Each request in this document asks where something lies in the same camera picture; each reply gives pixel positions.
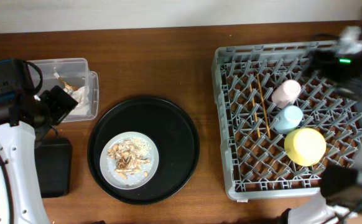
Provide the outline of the pink cup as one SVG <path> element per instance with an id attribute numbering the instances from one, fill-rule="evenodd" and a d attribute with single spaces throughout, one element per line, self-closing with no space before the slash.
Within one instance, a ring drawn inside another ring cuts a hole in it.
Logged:
<path id="1" fill-rule="evenodd" d="M 295 80 L 286 80 L 272 94 L 272 102 L 280 109 L 294 104 L 301 92 L 301 85 Z"/>

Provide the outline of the yellow bowl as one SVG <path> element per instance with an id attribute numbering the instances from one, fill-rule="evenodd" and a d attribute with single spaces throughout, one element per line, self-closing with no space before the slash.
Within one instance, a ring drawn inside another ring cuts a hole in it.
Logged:
<path id="1" fill-rule="evenodd" d="M 287 156 L 300 166 L 317 164 L 323 157 L 326 148 L 325 138 L 312 128 L 293 130 L 284 141 Z"/>

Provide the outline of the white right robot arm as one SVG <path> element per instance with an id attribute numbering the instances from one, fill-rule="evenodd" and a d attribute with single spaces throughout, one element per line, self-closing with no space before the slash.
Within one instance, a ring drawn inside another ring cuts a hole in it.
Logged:
<path id="1" fill-rule="evenodd" d="M 351 54 L 348 68 L 353 80 L 362 81 L 362 50 Z M 350 215 L 362 214 L 362 148 L 355 166 L 329 166 L 323 172 L 320 192 L 301 207 L 285 210 L 279 223 L 344 223 Z"/>

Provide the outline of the grey plate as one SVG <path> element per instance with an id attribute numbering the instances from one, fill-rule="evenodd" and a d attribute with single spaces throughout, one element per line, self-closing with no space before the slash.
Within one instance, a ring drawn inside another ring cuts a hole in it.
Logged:
<path id="1" fill-rule="evenodd" d="M 128 180 L 122 180 L 120 177 L 118 177 L 114 173 L 114 171 L 113 171 L 114 162 L 107 155 L 107 150 L 109 149 L 110 146 L 112 146 L 114 143 L 116 143 L 119 140 L 131 138 L 131 137 L 143 138 L 151 146 L 149 157 L 151 159 L 152 165 L 151 165 L 151 168 L 148 169 L 149 175 L 145 179 L 144 178 L 138 179 L 135 177 L 131 177 Z M 122 189 L 122 190 L 136 189 L 138 187 L 141 187 L 141 186 L 147 184 L 148 181 L 150 181 L 152 179 L 152 177 L 154 176 L 154 174 L 156 173 L 156 170 L 159 165 L 159 152 L 157 150 L 155 143 L 146 135 L 138 133 L 138 132 L 125 132 L 125 133 L 121 133 L 121 134 L 113 137 L 106 143 L 106 145 L 104 146 L 104 148 L 101 152 L 101 155 L 100 155 L 99 165 L 100 165 L 100 171 L 101 171 L 104 179 L 107 181 L 107 183 L 109 183 L 113 187 L 115 187 L 117 189 Z"/>

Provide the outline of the white napkin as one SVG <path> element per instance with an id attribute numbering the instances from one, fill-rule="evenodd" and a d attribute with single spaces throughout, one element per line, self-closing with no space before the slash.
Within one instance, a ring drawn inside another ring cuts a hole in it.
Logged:
<path id="1" fill-rule="evenodd" d="M 90 109 L 90 100 L 88 94 L 90 89 L 87 86 L 79 88 L 77 91 L 73 91 L 70 95 L 74 100 L 78 102 L 76 107 L 70 112 L 70 115 L 84 116 Z"/>

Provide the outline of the food scraps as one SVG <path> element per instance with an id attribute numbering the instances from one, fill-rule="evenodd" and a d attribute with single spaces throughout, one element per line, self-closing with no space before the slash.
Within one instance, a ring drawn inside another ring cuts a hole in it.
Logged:
<path id="1" fill-rule="evenodd" d="M 114 173 L 122 180 L 131 177 L 145 179 L 152 165 L 150 150 L 151 146 L 146 140 L 131 137 L 119 140 L 110 146 L 107 155 L 114 162 Z"/>

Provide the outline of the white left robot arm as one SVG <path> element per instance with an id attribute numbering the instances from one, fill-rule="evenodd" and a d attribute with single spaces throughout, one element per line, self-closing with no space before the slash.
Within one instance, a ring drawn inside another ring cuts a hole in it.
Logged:
<path id="1" fill-rule="evenodd" d="M 49 223 L 35 166 L 35 143 L 59 125 L 77 101 L 55 85 L 32 81 L 34 63 L 0 61 L 0 223 Z"/>

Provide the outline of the wooden chopstick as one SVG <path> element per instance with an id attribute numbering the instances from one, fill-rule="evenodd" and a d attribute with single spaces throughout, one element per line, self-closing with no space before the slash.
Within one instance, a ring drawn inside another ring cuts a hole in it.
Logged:
<path id="1" fill-rule="evenodd" d="M 258 81 L 258 88 L 259 88 L 259 94 L 260 94 L 260 99 L 261 99 L 261 104 L 262 104 L 262 110 L 263 110 L 263 114 L 264 114 L 264 120 L 265 120 L 265 124 L 266 124 L 267 136 L 268 136 L 268 138 L 270 139 L 270 138 L 271 138 L 271 131 L 270 131 L 270 128 L 269 128 L 267 111 L 266 111 L 264 96 L 263 96 L 262 87 L 261 87 L 261 82 L 260 82 L 259 74 L 258 74 L 258 73 L 256 74 L 256 79 L 257 79 L 257 81 Z"/>
<path id="2" fill-rule="evenodd" d="M 253 88 L 252 88 L 252 85 L 251 85 L 251 84 L 250 84 L 250 86 L 249 86 L 249 90 L 250 90 L 251 92 L 253 92 Z M 252 98 L 252 106 L 253 106 L 253 107 L 256 106 L 255 99 L 254 99 L 254 95 L 253 95 L 253 98 Z M 258 116 L 257 116 L 257 113 L 256 113 L 256 112 L 254 112 L 254 121 L 255 121 L 256 123 L 258 122 Z M 260 130 L 259 130 L 259 126 L 257 127 L 256 131 L 257 131 L 257 136 L 258 136 L 258 138 L 260 138 L 260 137 L 261 137 L 261 133 L 260 133 Z"/>

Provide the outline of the light blue cup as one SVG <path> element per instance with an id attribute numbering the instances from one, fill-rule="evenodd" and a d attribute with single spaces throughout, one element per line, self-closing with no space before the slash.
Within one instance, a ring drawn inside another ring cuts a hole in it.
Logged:
<path id="1" fill-rule="evenodd" d="M 279 122 L 274 126 L 274 129 L 281 134 L 289 134 L 295 130 L 303 118 L 302 110 L 294 105 L 286 106 L 281 110 L 276 118 Z"/>

